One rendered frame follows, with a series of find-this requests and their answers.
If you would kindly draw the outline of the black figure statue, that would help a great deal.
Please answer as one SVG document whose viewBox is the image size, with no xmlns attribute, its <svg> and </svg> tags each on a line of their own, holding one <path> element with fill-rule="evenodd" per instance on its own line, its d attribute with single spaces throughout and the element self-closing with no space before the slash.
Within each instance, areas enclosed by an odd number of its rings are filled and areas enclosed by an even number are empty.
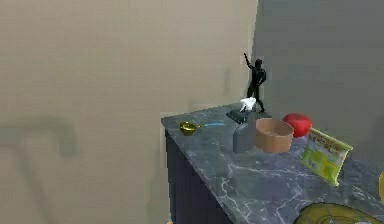
<svg viewBox="0 0 384 224">
<path fill-rule="evenodd" d="M 258 104 L 260 106 L 259 114 L 261 116 L 267 116 L 267 113 L 265 112 L 264 108 L 264 103 L 260 99 L 260 86 L 266 81 L 267 78 L 267 72 L 262 67 L 263 61 L 260 58 L 257 58 L 255 60 L 255 63 L 251 64 L 248 60 L 247 54 L 244 54 L 244 58 L 248 68 L 251 70 L 251 79 L 245 98 L 254 97 L 256 99 L 255 104 Z M 245 113 L 241 112 L 240 108 L 229 111 L 227 113 L 227 116 L 236 122 L 237 113 Z"/>
</svg>

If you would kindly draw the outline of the brown round bowl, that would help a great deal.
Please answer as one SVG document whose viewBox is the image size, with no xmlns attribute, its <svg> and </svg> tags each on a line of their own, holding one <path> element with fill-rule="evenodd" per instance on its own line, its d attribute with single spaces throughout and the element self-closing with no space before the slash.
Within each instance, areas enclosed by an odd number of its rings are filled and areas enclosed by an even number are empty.
<svg viewBox="0 0 384 224">
<path fill-rule="evenodd" d="M 256 121 L 255 146 L 267 153 L 288 152 L 293 133 L 293 127 L 282 120 L 258 119 Z"/>
</svg>

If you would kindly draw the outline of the dark marble-topped counter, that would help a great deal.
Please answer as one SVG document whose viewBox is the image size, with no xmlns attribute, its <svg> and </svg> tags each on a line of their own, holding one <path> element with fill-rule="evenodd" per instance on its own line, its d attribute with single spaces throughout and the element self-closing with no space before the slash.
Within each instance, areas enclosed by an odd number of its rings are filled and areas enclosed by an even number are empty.
<svg viewBox="0 0 384 224">
<path fill-rule="evenodd" d="M 171 221 L 173 224 L 293 224 L 312 203 L 337 203 L 384 221 L 378 196 L 380 170 L 348 157 L 339 185 L 330 186 L 300 163 L 306 140 L 295 139 L 286 153 L 255 147 L 232 148 L 238 124 L 226 113 L 234 104 L 161 119 L 165 129 Z M 191 136 L 181 122 L 223 122 Z"/>
</svg>

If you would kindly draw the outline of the red apple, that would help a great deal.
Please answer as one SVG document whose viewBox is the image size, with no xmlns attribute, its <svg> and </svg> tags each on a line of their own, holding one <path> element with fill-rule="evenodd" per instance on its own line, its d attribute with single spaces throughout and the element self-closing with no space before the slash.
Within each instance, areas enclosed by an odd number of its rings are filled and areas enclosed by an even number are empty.
<svg viewBox="0 0 384 224">
<path fill-rule="evenodd" d="M 307 135 L 310 128 L 312 127 L 311 119 L 301 113 L 289 113 L 284 116 L 283 121 L 293 128 L 294 138 L 299 138 Z"/>
</svg>

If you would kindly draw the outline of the white paper tissue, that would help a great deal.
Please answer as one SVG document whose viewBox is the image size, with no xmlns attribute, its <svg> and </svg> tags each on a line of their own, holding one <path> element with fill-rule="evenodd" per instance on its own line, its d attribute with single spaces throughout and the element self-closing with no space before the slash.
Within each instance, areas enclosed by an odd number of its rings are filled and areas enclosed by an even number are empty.
<svg viewBox="0 0 384 224">
<path fill-rule="evenodd" d="M 256 99 L 254 97 L 244 98 L 240 100 L 241 103 L 241 112 L 250 112 L 253 110 L 253 107 L 256 103 Z"/>
</svg>

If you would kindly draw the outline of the yellow-green round plate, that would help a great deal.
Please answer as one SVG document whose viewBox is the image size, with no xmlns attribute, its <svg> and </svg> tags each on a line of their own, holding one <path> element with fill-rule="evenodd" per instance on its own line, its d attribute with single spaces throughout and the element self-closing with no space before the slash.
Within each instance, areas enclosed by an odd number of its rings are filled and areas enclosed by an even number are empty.
<svg viewBox="0 0 384 224">
<path fill-rule="evenodd" d="M 300 210 L 293 224 L 384 224 L 384 221 L 349 206 L 313 203 Z"/>
</svg>

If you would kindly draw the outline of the grey tissue box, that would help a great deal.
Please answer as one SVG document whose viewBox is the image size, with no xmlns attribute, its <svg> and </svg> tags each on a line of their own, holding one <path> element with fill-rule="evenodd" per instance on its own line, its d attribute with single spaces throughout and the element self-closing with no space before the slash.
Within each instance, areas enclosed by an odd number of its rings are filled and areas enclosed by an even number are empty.
<svg viewBox="0 0 384 224">
<path fill-rule="evenodd" d="M 233 151 L 243 153 L 255 144 L 255 112 L 237 113 L 238 127 L 233 133 Z"/>
</svg>

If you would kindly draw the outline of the green and yellow book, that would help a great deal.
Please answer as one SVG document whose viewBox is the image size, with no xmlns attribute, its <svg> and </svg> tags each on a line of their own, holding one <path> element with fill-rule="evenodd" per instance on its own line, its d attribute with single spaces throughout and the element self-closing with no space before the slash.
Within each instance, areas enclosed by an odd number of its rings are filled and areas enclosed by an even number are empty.
<svg viewBox="0 0 384 224">
<path fill-rule="evenodd" d="M 311 128 L 300 162 L 330 186 L 336 187 L 347 154 L 352 150 L 352 146 Z"/>
</svg>

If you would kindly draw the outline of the yellow round object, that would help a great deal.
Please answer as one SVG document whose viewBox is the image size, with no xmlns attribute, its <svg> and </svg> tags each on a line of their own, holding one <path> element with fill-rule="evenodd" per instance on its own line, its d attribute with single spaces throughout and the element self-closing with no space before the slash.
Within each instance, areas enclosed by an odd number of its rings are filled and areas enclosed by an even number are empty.
<svg viewBox="0 0 384 224">
<path fill-rule="evenodd" d="M 381 202 L 384 203 L 384 171 L 382 171 L 378 177 L 378 193 Z"/>
</svg>

